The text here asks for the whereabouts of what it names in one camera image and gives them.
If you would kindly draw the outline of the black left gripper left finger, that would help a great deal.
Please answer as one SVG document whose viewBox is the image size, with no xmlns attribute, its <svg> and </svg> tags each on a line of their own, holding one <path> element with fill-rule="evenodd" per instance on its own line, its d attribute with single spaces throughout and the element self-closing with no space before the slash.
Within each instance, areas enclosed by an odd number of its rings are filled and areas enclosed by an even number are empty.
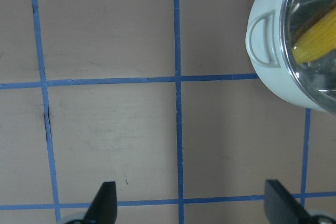
<svg viewBox="0 0 336 224">
<path fill-rule="evenodd" d="M 117 192 L 115 182 L 104 182 L 87 210 L 83 223 L 113 224 L 117 219 Z"/>
</svg>

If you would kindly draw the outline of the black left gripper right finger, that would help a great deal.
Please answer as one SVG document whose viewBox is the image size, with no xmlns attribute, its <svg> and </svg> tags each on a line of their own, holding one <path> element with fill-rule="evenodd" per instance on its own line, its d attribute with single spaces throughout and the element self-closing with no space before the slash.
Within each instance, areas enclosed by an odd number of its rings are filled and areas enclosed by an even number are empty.
<svg viewBox="0 0 336 224">
<path fill-rule="evenodd" d="M 272 224 L 309 223 L 310 215 L 276 179 L 264 186 L 264 213 Z"/>
</svg>

